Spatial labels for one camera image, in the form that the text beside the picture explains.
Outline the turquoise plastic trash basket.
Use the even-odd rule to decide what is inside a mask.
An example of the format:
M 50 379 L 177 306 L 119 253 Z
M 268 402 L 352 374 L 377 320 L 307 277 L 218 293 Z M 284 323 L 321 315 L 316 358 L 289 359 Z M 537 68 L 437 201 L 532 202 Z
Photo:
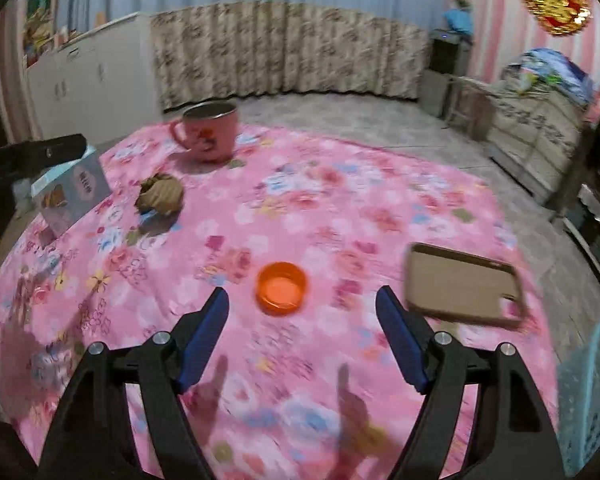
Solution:
M 557 379 L 558 443 L 566 475 L 573 477 L 600 448 L 600 322 L 560 363 Z

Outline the light blue carton box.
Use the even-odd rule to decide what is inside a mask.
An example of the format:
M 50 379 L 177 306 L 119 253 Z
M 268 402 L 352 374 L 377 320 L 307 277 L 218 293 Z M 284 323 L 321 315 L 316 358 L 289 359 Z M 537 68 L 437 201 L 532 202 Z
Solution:
M 72 162 L 53 166 L 31 184 L 33 203 L 54 237 L 60 237 L 111 194 L 98 153 L 89 145 Z

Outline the white cabinet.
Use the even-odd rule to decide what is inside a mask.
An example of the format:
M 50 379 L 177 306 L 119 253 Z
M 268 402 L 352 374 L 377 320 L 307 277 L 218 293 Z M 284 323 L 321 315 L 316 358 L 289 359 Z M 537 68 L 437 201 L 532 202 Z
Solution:
M 81 133 L 100 145 L 162 121 L 147 14 L 90 30 L 41 55 L 26 75 L 43 139 Z

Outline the orange plastic cap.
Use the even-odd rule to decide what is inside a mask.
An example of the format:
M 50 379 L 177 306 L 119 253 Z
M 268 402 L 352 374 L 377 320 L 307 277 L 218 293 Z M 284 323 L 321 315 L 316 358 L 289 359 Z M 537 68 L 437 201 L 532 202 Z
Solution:
M 283 316 L 302 307 L 307 290 L 308 278 L 300 266 L 276 261 L 260 270 L 254 296 L 263 312 Z

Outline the brown phone case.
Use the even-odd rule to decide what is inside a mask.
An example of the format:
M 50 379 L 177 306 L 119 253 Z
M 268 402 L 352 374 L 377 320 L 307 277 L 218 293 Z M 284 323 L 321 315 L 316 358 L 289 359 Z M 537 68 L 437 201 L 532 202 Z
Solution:
M 404 299 L 430 318 L 508 330 L 529 314 L 511 264 L 424 243 L 407 252 Z

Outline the pink floral tablecloth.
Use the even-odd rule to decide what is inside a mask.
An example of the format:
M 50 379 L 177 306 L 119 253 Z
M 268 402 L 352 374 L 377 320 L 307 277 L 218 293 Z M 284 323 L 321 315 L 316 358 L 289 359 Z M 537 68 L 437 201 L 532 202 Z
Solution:
M 482 179 L 380 148 L 245 126 L 230 162 L 196 167 L 165 125 L 100 158 L 107 196 L 57 240 L 36 218 L 0 267 L 0 400 L 38 455 L 87 346 L 170 330 L 225 289 L 230 315 L 185 413 L 223 479 L 382 479 L 422 398 L 376 318 L 417 243 L 511 264 L 490 303 L 514 330 L 444 322 L 462 344 L 514 344 L 550 411 L 541 297 Z

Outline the pink metal mug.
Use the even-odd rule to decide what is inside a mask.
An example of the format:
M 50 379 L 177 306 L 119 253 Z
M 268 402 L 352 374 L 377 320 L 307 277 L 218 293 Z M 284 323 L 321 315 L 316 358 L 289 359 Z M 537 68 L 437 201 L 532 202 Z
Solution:
M 228 101 L 195 104 L 168 123 L 169 133 L 195 162 L 227 162 L 239 132 L 237 106 Z

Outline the blue floral curtain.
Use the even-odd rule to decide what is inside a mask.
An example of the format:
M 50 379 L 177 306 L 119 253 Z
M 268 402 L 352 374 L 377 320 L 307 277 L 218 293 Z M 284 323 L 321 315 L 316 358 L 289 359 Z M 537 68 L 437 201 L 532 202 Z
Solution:
M 146 14 L 164 108 L 289 91 L 412 100 L 444 8 L 445 0 L 58 0 L 56 25 L 87 32 Z

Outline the cloth covered furniture pile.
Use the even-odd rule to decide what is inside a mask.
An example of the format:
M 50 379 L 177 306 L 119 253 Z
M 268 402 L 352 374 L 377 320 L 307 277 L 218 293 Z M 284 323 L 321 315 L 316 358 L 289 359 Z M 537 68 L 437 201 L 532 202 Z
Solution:
M 547 48 L 524 52 L 490 87 L 488 154 L 542 205 L 567 177 L 592 96 L 588 74 Z

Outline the small wooden stool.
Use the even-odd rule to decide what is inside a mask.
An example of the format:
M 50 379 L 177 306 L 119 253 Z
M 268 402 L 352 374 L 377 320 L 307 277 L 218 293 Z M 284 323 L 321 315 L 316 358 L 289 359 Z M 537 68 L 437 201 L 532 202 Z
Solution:
M 466 76 L 451 76 L 445 128 L 461 125 L 471 140 L 484 142 L 492 126 L 500 95 L 492 86 Z

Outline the black water dispenser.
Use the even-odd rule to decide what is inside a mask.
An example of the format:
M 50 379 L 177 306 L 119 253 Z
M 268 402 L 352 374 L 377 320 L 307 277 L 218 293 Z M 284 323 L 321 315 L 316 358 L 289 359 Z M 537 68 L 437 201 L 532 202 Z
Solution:
M 469 36 L 452 30 L 438 28 L 431 32 L 429 61 L 420 78 L 418 99 L 429 115 L 444 116 L 454 78 L 467 74 L 473 43 Z

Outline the red gold heart decoration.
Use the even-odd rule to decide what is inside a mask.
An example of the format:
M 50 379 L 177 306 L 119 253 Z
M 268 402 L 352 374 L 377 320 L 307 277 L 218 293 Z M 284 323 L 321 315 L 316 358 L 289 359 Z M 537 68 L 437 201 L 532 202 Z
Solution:
M 575 34 L 592 18 L 588 0 L 522 1 L 542 29 L 555 37 Z

